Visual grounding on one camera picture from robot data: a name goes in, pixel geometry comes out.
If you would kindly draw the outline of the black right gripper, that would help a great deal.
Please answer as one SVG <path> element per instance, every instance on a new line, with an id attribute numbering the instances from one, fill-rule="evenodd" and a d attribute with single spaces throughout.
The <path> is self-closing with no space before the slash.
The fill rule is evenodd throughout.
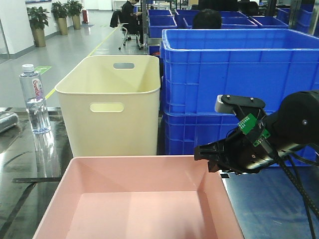
<path id="1" fill-rule="evenodd" d="M 194 148 L 194 160 L 209 160 L 208 171 L 235 172 L 237 174 L 258 173 L 275 164 L 262 146 L 254 147 L 239 128 L 233 129 L 225 138 Z"/>

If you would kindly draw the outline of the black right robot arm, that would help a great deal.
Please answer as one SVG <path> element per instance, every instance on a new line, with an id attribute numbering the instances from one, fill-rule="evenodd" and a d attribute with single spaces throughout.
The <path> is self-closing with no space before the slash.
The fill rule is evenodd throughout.
<path id="1" fill-rule="evenodd" d="M 224 139 L 194 149 L 194 159 L 208 161 L 209 172 L 258 173 L 275 164 L 272 154 L 285 157 L 309 145 L 319 148 L 319 92 L 286 96 L 268 115 L 263 100 L 218 95 L 215 109 L 234 114 L 239 122 Z"/>

